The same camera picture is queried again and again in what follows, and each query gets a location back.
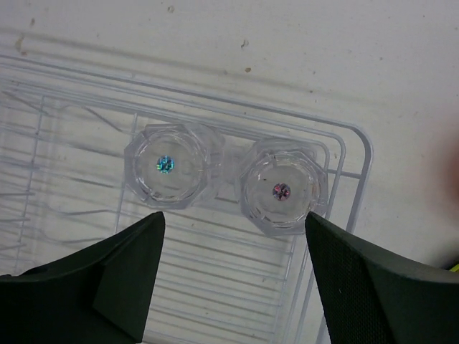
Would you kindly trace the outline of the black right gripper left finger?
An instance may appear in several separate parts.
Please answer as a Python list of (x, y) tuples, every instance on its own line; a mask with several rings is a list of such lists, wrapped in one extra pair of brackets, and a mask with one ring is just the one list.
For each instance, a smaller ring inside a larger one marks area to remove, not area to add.
[(159, 211), (74, 254), (1, 276), (1, 342), (141, 343), (164, 236)]

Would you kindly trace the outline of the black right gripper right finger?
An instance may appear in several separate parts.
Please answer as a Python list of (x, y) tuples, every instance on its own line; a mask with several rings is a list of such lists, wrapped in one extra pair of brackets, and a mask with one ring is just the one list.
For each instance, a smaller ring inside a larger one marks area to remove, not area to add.
[(458, 273), (405, 258), (313, 212), (305, 222), (332, 343), (457, 343)]

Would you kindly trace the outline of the clear glass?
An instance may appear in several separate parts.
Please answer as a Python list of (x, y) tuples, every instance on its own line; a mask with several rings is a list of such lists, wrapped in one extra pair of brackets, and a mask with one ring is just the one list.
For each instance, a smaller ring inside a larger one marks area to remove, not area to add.
[(146, 125), (124, 150), (126, 186), (156, 209), (204, 203), (223, 183), (224, 146), (222, 134), (202, 124)]
[(319, 144), (266, 138), (237, 163), (235, 195), (242, 214), (265, 236), (301, 235), (309, 212), (325, 214), (328, 176)]

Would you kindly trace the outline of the orange plastic bowl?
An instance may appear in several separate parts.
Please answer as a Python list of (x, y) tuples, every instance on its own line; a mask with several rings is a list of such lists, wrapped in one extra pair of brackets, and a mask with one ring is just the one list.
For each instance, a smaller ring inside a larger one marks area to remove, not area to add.
[(451, 218), (458, 218), (458, 136), (443, 137), (432, 151), (433, 198)]

